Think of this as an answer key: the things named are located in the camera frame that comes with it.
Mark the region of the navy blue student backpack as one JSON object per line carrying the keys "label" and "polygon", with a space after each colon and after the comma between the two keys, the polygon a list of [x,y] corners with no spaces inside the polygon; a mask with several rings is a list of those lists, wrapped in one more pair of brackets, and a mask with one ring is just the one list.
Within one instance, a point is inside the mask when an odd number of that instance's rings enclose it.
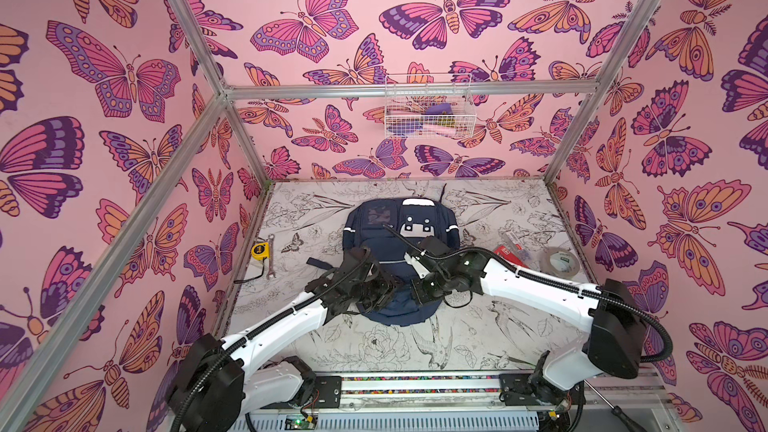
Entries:
{"label": "navy blue student backpack", "polygon": [[412,326],[432,317],[439,302],[419,305],[412,297],[411,280],[404,255],[414,253],[423,242],[438,247],[437,254],[460,246],[460,232],[455,213],[441,202],[423,197],[368,200],[347,217],[342,232],[343,262],[339,267],[307,260],[324,273],[305,287],[328,309],[329,319],[341,315],[340,309],[350,299],[351,288],[364,280],[372,265],[381,265],[401,279],[401,288],[388,307],[361,314],[386,326]]}

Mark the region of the clear plastic stationery case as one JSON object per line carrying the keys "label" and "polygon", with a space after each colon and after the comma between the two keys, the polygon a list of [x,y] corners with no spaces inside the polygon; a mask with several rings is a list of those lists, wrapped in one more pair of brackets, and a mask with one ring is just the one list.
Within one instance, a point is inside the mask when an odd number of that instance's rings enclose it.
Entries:
{"label": "clear plastic stationery case", "polygon": [[509,230],[505,233],[510,244],[510,250],[512,253],[523,263],[529,263],[533,261],[533,255],[530,250],[523,244],[521,239],[512,231]]}

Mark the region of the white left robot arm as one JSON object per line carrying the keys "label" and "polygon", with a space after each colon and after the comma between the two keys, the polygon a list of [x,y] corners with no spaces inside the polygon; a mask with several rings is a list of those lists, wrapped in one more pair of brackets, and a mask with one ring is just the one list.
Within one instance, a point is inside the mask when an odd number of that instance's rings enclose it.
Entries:
{"label": "white left robot arm", "polygon": [[309,401],[315,373],[290,358],[267,362],[302,336],[343,315],[353,305],[378,311],[402,281],[386,272],[368,248],[354,248],[343,262],[309,282],[289,305],[223,339],[205,334],[193,343],[166,392],[173,431],[227,431],[264,406]]}

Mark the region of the red paper pack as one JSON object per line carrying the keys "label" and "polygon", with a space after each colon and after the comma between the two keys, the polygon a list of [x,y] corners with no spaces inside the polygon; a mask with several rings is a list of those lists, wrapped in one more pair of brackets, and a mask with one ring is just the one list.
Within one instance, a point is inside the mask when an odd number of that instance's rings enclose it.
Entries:
{"label": "red paper pack", "polygon": [[495,250],[494,253],[500,257],[502,257],[504,260],[506,260],[509,263],[515,264],[520,267],[526,267],[527,264],[521,260],[515,252],[507,247],[506,245],[499,245]]}

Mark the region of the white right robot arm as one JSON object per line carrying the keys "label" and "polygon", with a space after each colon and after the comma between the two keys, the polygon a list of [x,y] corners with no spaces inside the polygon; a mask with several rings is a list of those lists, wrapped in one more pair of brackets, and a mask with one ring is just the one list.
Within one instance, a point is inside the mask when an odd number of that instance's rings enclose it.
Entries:
{"label": "white right robot arm", "polygon": [[522,394],[539,403],[557,405],[574,386],[601,374],[635,379],[641,364],[662,362],[674,351],[669,332],[621,282],[580,283],[513,264],[489,249],[452,250],[434,236],[417,244],[396,237],[419,275],[412,283],[419,304],[469,291],[535,308],[578,330],[564,347],[542,353],[526,379]]}

